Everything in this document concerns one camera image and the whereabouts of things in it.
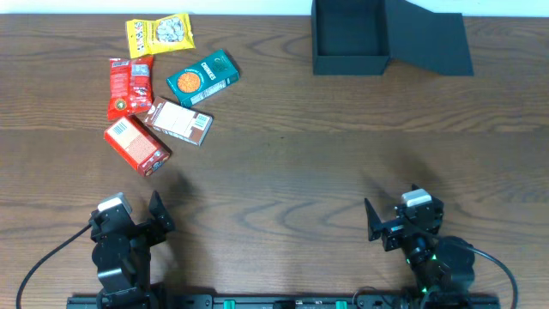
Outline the red snack pouch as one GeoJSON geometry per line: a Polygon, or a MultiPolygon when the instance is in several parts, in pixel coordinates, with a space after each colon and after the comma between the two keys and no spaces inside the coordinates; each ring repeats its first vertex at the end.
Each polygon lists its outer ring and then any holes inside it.
{"type": "Polygon", "coordinates": [[[107,119],[147,112],[153,103],[153,56],[110,59],[110,99],[107,119]]]}

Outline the teal cookie box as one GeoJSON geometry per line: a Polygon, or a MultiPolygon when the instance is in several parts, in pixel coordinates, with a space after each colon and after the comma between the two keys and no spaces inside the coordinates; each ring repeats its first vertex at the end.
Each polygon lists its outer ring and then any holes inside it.
{"type": "Polygon", "coordinates": [[[183,107],[193,107],[239,80],[237,66],[220,49],[168,77],[166,83],[183,107]]]}

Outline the yellow candy pouch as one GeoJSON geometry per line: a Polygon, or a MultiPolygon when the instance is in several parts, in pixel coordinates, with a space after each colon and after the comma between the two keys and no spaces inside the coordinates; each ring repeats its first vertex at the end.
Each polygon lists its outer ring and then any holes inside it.
{"type": "Polygon", "coordinates": [[[133,19],[125,23],[131,58],[194,49],[195,43],[186,13],[155,21],[133,19]]]}

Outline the black gift box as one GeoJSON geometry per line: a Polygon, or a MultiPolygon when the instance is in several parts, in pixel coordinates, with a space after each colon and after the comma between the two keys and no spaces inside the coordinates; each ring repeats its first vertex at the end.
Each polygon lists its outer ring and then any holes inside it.
{"type": "Polygon", "coordinates": [[[395,59],[445,76],[474,73],[462,14],[406,0],[314,0],[311,37],[317,76],[379,76],[395,59]]]}

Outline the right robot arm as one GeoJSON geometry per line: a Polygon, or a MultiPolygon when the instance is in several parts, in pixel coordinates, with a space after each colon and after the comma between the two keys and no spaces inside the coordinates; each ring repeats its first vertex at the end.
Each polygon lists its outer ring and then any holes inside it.
{"type": "Polygon", "coordinates": [[[401,196],[395,219],[383,222],[365,200],[368,240],[380,239],[385,251],[402,250],[417,285],[413,294],[393,300],[394,308],[473,308],[468,289],[474,282],[475,252],[464,239],[438,235],[443,202],[423,189],[401,196]]]}

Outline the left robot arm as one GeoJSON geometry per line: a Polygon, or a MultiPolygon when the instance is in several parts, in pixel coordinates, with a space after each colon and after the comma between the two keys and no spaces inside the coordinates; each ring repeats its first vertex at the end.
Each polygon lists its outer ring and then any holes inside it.
{"type": "Polygon", "coordinates": [[[150,279],[150,248],[166,240],[175,223],[160,194],[151,195],[151,217],[136,224],[122,192],[103,200],[89,219],[95,243],[92,260],[103,288],[98,308],[167,308],[166,289],[150,279]]]}

